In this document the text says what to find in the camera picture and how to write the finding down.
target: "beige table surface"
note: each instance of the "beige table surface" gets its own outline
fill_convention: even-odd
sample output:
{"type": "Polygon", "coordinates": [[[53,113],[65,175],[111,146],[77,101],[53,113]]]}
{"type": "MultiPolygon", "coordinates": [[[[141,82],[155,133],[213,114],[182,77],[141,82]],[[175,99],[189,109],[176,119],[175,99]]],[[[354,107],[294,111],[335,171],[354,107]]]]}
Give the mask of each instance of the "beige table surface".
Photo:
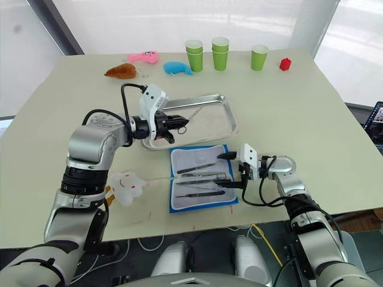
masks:
{"type": "MultiPolygon", "coordinates": [[[[166,75],[162,69],[169,60],[187,62],[186,54],[159,56],[156,65],[136,65],[148,78],[128,82],[157,84],[171,99],[212,93],[229,98],[239,133],[209,144],[227,143],[236,150],[247,142],[261,154],[293,157],[313,198],[330,213],[383,206],[383,157],[307,52],[271,51],[261,72],[250,69],[248,52],[230,53],[224,72],[213,69],[211,54],[206,53],[204,70],[194,76],[166,75]],[[292,60],[287,72],[278,68],[285,57],[292,60]]],[[[125,58],[63,58],[0,139],[0,248],[42,243],[72,132],[91,109],[123,111],[120,85],[126,81],[107,78],[104,72],[125,58]]],[[[130,114],[139,114],[139,91],[127,91],[130,114]]],[[[110,175],[126,170],[144,179],[169,176],[169,151],[146,151],[139,142],[120,148],[110,175]]],[[[257,187],[258,182],[249,184],[248,199],[259,200],[257,187]]],[[[267,199],[278,195],[274,182],[268,181],[264,189],[267,199]]],[[[130,207],[113,203],[104,240],[287,219],[283,207],[242,202],[169,214],[168,198],[169,181],[162,180],[152,181],[130,207]]]]}

